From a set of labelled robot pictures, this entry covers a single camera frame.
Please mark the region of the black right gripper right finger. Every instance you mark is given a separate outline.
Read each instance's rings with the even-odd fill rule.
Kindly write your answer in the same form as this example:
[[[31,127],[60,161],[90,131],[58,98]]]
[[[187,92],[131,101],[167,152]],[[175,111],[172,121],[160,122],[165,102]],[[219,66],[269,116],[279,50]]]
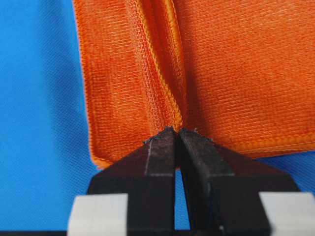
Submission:
[[[315,198],[286,172],[179,132],[189,222],[211,236],[312,236]]]

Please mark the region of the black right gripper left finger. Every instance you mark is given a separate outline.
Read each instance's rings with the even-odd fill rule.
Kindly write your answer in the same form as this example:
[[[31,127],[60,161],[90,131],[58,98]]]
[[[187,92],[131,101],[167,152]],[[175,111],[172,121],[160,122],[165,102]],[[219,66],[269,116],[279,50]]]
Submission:
[[[173,235],[175,138],[167,127],[93,176],[74,199],[68,235]]]

